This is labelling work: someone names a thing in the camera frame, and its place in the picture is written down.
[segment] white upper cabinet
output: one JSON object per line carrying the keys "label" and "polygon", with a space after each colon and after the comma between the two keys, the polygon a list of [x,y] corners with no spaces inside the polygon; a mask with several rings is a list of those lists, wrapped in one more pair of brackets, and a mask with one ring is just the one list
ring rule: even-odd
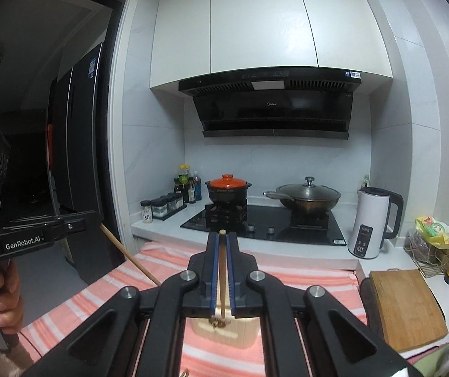
{"label": "white upper cabinet", "polygon": [[210,73],[210,0],[160,0],[150,86]]}
{"label": "white upper cabinet", "polygon": [[212,73],[317,66],[303,0],[211,0],[210,7]]}
{"label": "white upper cabinet", "polygon": [[304,0],[320,67],[392,77],[385,44],[367,0]]}

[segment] door frame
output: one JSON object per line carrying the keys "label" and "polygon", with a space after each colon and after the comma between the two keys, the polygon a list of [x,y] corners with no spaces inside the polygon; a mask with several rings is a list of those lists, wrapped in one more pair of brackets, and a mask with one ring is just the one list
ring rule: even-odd
{"label": "door frame", "polygon": [[111,196],[115,210],[116,226],[122,243],[132,254],[136,254],[138,251],[132,236],[130,214],[128,212],[127,186],[123,164],[122,115],[127,49],[137,1],[125,0],[118,25],[110,69],[106,135]]}

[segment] wooden cutting board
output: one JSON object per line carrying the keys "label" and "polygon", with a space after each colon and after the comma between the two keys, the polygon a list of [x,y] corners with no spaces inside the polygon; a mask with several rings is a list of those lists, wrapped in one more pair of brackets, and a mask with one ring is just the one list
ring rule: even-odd
{"label": "wooden cutting board", "polygon": [[371,271],[387,344],[402,352],[447,335],[446,322],[420,271]]}

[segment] electric kettle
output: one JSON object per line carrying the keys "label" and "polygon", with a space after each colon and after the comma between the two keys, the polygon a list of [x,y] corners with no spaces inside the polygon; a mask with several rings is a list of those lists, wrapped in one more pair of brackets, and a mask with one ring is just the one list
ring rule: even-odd
{"label": "electric kettle", "polygon": [[[364,187],[357,193],[359,205],[348,249],[359,258],[376,258],[383,241],[396,237],[399,232],[404,200],[395,192],[377,187]],[[397,215],[393,231],[388,232],[387,224],[392,204],[397,205]]]}

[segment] range hood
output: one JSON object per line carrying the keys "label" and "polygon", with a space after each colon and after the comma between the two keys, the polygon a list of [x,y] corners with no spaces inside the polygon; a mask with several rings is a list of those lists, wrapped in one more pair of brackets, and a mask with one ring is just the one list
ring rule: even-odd
{"label": "range hood", "polygon": [[193,97],[205,137],[348,139],[360,84],[346,69],[254,68],[185,79],[179,91]]}

